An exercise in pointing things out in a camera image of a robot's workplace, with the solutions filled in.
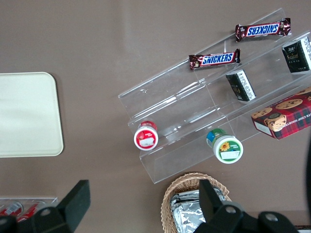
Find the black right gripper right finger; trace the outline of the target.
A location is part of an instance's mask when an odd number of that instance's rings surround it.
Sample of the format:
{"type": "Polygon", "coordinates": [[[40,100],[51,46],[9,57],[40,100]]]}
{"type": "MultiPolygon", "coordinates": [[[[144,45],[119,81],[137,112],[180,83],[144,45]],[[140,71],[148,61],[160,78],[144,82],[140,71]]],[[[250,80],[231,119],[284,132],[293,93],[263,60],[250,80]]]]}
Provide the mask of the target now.
{"type": "Polygon", "coordinates": [[[205,218],[197,233],[238,233],[242,223],[242,211],[232,205],[223,204],[209,180],[199,181],[199,203],[205,218]]]}

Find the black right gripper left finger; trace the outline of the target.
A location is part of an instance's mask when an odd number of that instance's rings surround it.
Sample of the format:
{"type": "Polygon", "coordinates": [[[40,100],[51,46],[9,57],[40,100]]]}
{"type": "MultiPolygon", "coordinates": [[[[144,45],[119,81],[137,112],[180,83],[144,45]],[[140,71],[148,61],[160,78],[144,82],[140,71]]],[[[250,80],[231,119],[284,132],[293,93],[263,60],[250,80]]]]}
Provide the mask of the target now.
{"type": "Polygon", "coordinates": [[[19,233],[73,233],[90,207],[89,180],[80,180],[56,205],[18,224],[19,233]]]}

